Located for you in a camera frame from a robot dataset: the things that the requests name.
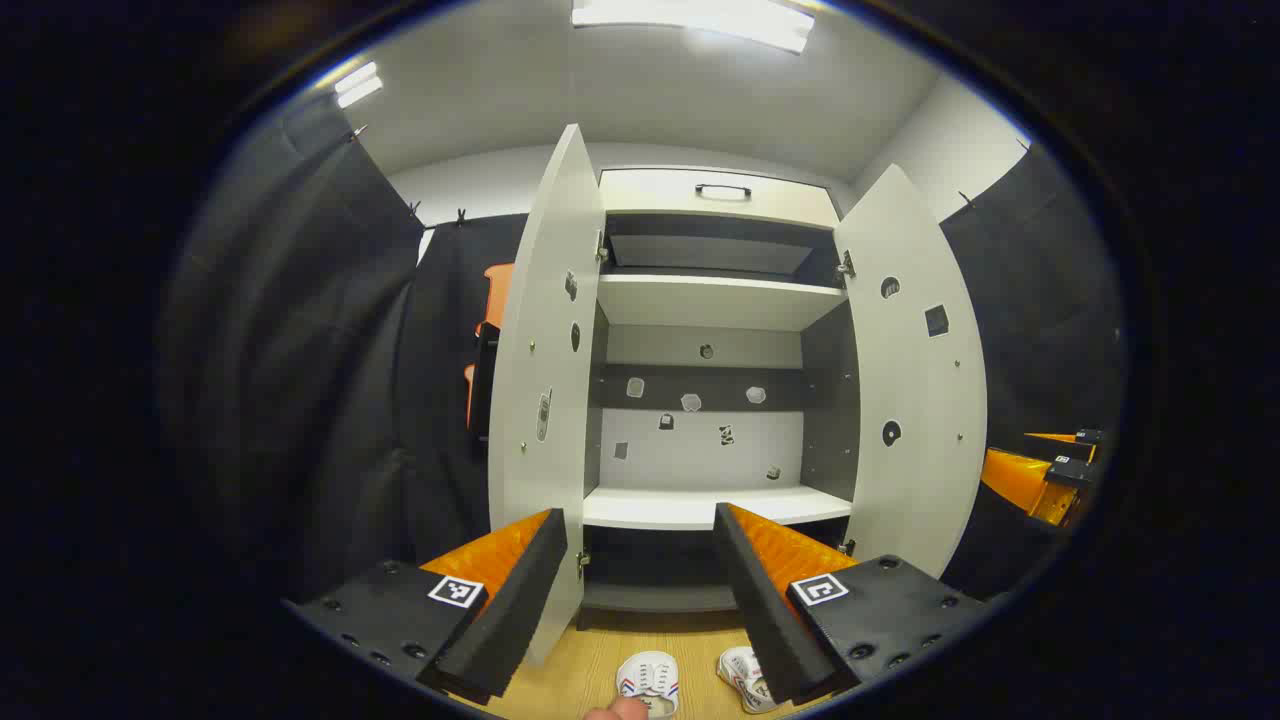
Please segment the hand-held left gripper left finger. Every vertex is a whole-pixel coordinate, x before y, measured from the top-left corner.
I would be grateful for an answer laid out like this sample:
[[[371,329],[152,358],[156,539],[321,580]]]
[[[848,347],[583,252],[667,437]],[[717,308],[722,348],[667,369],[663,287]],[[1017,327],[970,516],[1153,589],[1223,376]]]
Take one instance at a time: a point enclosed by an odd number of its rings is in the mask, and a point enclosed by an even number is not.
[[[567,551],[545,509],[421,565],[392,559],[285,606],[360,662],[477,705],[506,693]]]

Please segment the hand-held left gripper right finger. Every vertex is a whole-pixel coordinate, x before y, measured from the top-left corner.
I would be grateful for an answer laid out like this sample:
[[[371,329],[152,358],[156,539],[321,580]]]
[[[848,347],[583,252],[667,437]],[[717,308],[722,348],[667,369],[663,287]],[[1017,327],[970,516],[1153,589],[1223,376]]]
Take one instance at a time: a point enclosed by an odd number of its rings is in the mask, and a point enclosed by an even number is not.
[[[778,701],[883,685],[940,657],[989,611],[896,555],[858,561],[735,503],[716,506],[713,543]]]

